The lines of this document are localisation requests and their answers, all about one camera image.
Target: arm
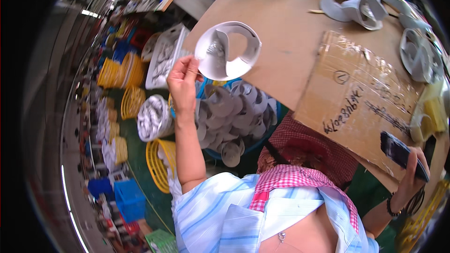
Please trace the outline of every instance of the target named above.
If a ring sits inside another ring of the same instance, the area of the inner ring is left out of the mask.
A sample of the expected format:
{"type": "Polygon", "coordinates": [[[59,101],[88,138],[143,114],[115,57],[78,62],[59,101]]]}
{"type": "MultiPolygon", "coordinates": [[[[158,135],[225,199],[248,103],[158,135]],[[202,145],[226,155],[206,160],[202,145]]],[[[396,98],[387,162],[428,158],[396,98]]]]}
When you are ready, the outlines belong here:
{"type": "Polygon", "coordinates": [[[194,122],[195,80],[198,76],[199,61],[194,57],[180,58],[167,77],[176,113],[176,171],[183,194],[206,180],[206,166],[197,137],[194,122]]]}
{"type": "MultiPolygon", "coordinates": [[[[400,212],[420,188],[425,185],[424,181],[414,178],[418,158],[424,165],[428,176],[430,176],[430,170],[428,169],[427,160],[425,159],[423,151],[420,148],[409,148],[411,149],[411,153],[408,157],[406,174],[400,182],[397,192],[391,198],[391,211],[393,213],[400,212]]],[[[389,222],[391,222],[392,217],[387,212],[386,201],[387,200],[384,200],[379,205],[372,208],[362,218],[362,223],[368,237],[373,239],[378,237],[389,222]]]]}

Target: light blue shirt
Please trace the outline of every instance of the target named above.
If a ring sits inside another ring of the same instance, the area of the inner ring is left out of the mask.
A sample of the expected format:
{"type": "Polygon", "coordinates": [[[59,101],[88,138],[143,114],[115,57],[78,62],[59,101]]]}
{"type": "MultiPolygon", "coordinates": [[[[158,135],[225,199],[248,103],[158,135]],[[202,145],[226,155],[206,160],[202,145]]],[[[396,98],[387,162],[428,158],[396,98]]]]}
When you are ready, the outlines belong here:
{"type": "Polygon", "coordinates": [[[179,252],[256,253],[262,241],[299,222],[323,203],[338,235],[337,253],[379,252],[378,243],[366,236],[359,215],[356,233],[342,195],[330,187],[274,189],[264,212],[248,209],[258,178],[258,174],[239,179],[220,173],[179,197],[173,213],[179,252]]]}

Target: red checkered cloth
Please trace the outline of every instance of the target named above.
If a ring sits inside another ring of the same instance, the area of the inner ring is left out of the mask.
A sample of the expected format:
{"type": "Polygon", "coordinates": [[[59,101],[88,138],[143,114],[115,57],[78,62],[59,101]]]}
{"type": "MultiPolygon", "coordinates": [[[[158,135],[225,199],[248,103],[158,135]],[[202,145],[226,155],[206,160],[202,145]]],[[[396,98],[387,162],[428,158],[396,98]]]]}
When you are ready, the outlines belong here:
{"type": "MultiPolygon", "coordinates": [[[[336,186],[350,182],[358,162],[339,144],[306,127],[289,111],[269,138],[278,153],[292,165],[311,167],[324,173],[336,186]]],[[[270,170],[275,159],[263,148],[258,159],[257,173],[270,170]]]]}
{"type": "Polygon", "coordinates": [[[249,209],[264,212],[264,205],[269,199],[271,190],[294,186],[328,186],[337,190],[343,196],[344,202],[350,212],[350,224],[356,233],[359,234],[358,212],[352,200],[342,190],[336,187],[325,174],[311,168],[279,164],[262,173],[256,183],[255,195],[253,196],[249,209]]]}

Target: belly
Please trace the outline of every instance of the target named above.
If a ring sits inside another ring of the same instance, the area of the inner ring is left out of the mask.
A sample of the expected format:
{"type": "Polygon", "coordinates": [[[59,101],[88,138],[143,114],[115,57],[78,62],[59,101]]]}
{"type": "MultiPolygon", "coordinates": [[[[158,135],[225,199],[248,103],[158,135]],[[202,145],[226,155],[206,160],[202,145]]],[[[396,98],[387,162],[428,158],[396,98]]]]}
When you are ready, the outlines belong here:
{"type": "Polygon", "coordinates": [[[330,223],[325,204],[283,232],[286,234],[284,243],[281,243],[276,234],[261,243],[259,252],[332,253],[336,251],[338,235],[330,223]]]}

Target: green plastic basket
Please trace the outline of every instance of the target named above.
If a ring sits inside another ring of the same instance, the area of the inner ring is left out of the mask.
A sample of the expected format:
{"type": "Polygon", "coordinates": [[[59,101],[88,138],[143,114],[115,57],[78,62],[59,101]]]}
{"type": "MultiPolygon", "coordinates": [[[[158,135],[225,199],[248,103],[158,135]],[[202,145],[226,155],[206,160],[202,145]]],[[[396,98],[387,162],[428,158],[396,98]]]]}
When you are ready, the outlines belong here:
{"type": "Polygon", "coordinates": [[[163,230],[158,229],[150,234],[146,234],[145,239],[147,240],[147,243],[150,246],[150,250],[152,250],[153,253],[157,253],[157,251],[155,251],[155,249],[152,247],[152,243],[156,245],[161,253],[178,252],[175,237],[163,230]]]}

